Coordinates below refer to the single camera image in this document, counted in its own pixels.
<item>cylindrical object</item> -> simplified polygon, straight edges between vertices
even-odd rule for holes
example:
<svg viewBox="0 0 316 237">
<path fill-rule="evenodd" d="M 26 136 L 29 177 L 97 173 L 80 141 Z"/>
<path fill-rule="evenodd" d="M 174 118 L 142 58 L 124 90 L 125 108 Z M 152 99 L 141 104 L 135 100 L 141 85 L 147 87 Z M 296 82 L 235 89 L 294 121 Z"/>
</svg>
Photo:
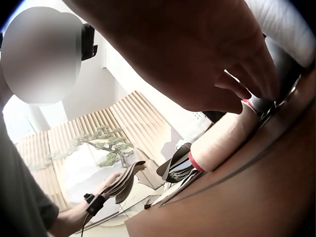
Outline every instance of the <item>cylindrical object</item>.
<svg viewBox="0 0 316 237">
<path fill-rule="evenodd" d="M 210 172 L 231 155 L 259 123 L 259 116 L 242 103 L 241 114 L 227 113 L 191 145 L 192 165 L 201 172 Z"/>
</svg>

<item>black cable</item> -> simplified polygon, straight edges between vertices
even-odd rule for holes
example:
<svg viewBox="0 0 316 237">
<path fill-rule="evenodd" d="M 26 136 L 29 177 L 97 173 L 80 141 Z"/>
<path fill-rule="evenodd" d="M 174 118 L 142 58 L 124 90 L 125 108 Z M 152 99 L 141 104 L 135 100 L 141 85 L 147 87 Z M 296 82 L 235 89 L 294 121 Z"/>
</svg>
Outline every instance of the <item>black cable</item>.
<svg viewBox="0 0 316 237">
<path fill-rule="evenodd" d="M 83 236 L 83 230 L 84 230 L 84 226 L 86 225 L 88 216 L 89 216 L 89 213 L 87 214 L 86 218 L 84 219 L 84 222 L 83 222 L 83 225 L 82 225 L 82 230 L 81 230 L 81 237 Z"/>
<path fill-rule="evenodd" d="M 178 150 L 178 149 L 177 149 L 178 147 L 186 147 L 186 148 L 190 149 L 190 147 L 188 147 L 188 146 L 187 146 L 187 145 L 185 145 L 185 144 L 182 144 L 182 145 L 178 145 L 178 146 L 176 146 L 176 150 Z"/>
</svg>

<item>pine tree painting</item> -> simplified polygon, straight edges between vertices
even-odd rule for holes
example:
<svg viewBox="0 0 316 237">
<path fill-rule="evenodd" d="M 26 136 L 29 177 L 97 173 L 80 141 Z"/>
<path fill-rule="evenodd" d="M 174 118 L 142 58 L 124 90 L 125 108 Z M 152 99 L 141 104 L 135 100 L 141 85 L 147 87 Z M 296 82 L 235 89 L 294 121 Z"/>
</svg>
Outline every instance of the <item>pine tree painting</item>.
<svg viewBox="0 0 316 237">
<path fill-rule="evenodd" d="M 127 168 L 128 164 L 125 159 L 134 153 L 133 145 L 126 143 L 123 137 L 117 137 L 114 134 L 122 131 L 122 128 L 110 130 L 108 126 L 100 126 L 93 134 L 83 134 L 74 137 L 70 141 L 69 148 L 63 153 L 48 154 L 43 167 L 29 167 L 31 170 L 45 169 L 50 166 L 53 160 L 66 158 L 77 150 L 80 145 L 87 143 L 97 150 L 107 151 L 108 154 L 102 162 L 98 163 L 99 167 L 112 166 L 120 161 L 123 168 Z"/>
</svg>

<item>red band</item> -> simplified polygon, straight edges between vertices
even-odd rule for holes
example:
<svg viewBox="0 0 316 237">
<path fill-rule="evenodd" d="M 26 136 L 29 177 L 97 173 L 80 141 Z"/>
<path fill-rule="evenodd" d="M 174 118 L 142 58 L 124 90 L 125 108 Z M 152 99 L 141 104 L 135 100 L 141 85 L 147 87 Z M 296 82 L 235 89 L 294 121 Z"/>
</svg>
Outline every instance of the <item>red band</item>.
<svg viewBox="0 0 316 237">
<path fill-rule="evenodd" d="M 191 152 L 189 152 L 189 160 L 191 161 L 191 164 L 193 165 L 194 168 L 196 168 L 200 172 L 206 172 L 204 169 L 202 169 L 193 159 L 193 156 Z"/>
<path fill-rule="evenodd" d="M 256 109 L 253 107 L 252 104 L 250 104 L 249 100 L 242 100 L 243 102 L 245 102 L 250 108 L 252 108 L 252 110 L 256 113 Z"/>
</svg>

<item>brown surface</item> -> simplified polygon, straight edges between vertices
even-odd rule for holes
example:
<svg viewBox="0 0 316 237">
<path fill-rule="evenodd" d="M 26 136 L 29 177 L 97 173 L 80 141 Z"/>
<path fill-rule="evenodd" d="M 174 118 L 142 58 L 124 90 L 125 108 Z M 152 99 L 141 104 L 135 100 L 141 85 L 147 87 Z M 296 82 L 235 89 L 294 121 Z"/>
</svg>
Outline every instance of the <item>brown surface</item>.
<svg viewBox="0 0 316 237">
<path fill-rule="evenodd" d="M 232 158 L 171 200 L 220 180 L 265 147 L 315 94 L 315 70 L 292 102 Z M 195 196 L 147 209 L 126 221 L 130 237 L 289 236 L 315 201 L 315 105 L 265 153 L 229 180 Z"/>
</svg>

